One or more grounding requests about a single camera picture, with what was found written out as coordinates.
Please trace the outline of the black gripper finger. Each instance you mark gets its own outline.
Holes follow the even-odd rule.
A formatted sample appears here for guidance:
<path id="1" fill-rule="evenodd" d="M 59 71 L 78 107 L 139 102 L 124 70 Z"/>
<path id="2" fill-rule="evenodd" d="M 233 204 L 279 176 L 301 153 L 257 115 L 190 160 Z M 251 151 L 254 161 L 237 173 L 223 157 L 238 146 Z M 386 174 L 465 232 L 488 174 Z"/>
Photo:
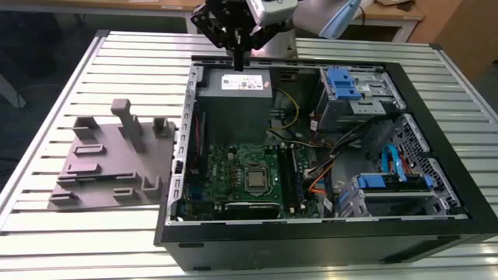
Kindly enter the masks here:
<path id="1" fill-rule="evenodd" d="M 245 55 L 251 50 L 259 50 L 266 43 L 281 32 L 281 24 L 271 24 L 262 27 L 253 34 L 249 29 L 238 29 L 238 71 L 243 71 Z"/>
<path id="2" fill-rule="evenodd" d="M 200 5 L 192 12 L 191 22 L 218 48 L 225 48 L 238 71 L 238 41 L 234 12 L 226 5 Z"/>

